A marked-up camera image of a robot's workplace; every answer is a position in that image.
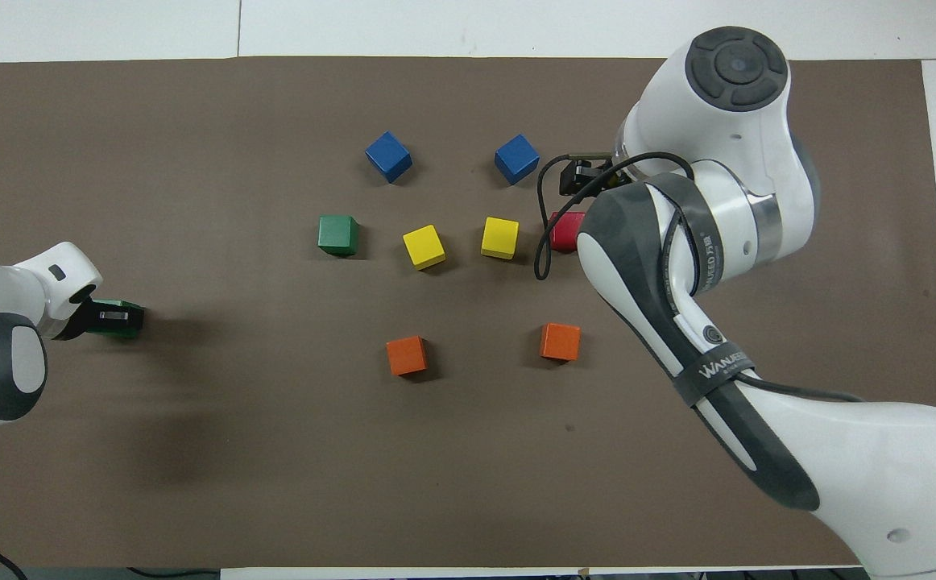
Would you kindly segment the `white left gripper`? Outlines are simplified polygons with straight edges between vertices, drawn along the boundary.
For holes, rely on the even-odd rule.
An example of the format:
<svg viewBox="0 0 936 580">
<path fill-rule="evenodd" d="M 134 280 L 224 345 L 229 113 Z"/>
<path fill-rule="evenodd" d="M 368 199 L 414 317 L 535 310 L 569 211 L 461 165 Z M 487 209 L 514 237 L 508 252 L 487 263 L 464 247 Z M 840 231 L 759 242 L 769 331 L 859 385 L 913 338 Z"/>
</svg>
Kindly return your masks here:
<svg viewBox="0 0 936 580">
<path fill-rule="evenodd" d="M 130 339 L 143 330 L 144 307 L 126 300 L 93 300 L 102 275 L 74 243 L 60 242 L 14 269 L 37 283 L 36 328 L 42 338 L 67 341 L 87 333 Z"/>
</svg>

